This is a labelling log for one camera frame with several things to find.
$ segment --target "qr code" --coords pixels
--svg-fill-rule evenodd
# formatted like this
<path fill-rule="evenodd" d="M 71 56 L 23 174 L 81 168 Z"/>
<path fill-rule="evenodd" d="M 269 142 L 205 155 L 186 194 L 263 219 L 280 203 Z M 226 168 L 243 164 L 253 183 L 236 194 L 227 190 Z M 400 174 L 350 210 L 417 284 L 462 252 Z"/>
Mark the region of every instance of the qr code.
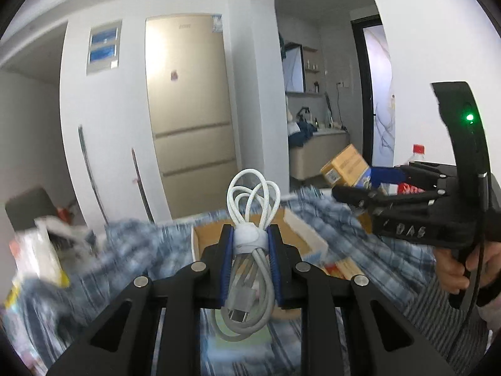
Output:
<path fill-rule="evenodd" d="M 327 172 L 325 174 L 325 178 L 327 179 L 327 181 L 329 181 L 329 183 L 331 185 L 334 185 L 337 181 L 339 181 L 339 179 L 341 178 L 341 176 L 338 174 L 338 172 L 333 168 L 331 169 L 329 172 Z"/>

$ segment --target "cable connector plug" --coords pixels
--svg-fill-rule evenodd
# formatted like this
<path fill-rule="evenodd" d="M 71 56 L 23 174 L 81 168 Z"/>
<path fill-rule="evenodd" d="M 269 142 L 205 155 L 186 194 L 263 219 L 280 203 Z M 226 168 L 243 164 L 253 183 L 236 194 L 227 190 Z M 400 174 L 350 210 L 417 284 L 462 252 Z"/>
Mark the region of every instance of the cable connector plug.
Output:
<path fill-rule="evenodd" d="M 252 253 L 255 248 L 268 252 L 268 233 L 252 222 L 239 223 L 233 234 L 233 255 Z"/>
<path fill-rule="evenodd" d="M 245 322 L 252 305 L 256 299 L 256 291 L 246 285 L 236 286 L 231 289 L 226 300 L 226 308 L 229 310 L 230 319 L 238 322 Z"/>

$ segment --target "beige refrigerator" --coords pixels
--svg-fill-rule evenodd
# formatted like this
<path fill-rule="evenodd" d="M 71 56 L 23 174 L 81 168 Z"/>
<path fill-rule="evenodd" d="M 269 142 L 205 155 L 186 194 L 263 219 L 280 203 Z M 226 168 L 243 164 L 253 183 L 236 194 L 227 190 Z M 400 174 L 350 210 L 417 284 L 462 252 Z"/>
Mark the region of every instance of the beige refrigerator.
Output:
<path fill-rule="evenodd" d="M 146 22 L 153 141 L 172 218 L 226 206 L 235 140 L 220 16 Z"/>

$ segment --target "door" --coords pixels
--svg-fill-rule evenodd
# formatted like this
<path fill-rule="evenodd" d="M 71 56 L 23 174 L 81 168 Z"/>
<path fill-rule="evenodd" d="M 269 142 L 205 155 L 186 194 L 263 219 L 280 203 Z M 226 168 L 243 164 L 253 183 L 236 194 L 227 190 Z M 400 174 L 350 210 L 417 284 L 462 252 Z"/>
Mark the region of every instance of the door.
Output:
<path fill-rule="evenodd" d="M 363 156 L 372 166 L 393 166 L 395 95 L 388 42 L 379 16 L 352 22 L 362 84 Z"/>
<path fill-rule="evenodd" d="M 236 174 L 225 49 L 214 21 L 189 15 L 146 22 L 151 128 L 173 218 L 225 207 Z"/>

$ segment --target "black wristband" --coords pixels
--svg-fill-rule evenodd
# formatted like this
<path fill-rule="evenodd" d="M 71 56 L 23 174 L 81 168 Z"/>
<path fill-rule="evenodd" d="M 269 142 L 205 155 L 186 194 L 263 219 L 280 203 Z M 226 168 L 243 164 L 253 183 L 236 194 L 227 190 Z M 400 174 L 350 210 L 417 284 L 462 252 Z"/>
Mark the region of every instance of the black wristband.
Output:
<path fill-rule="evenodd" d="M 498 274 L 498 278 L 493 283 L 478 291 L 477 305 L 483 307 L 494 300 L 499 294 L 501 294 L 501 273 Z"/>

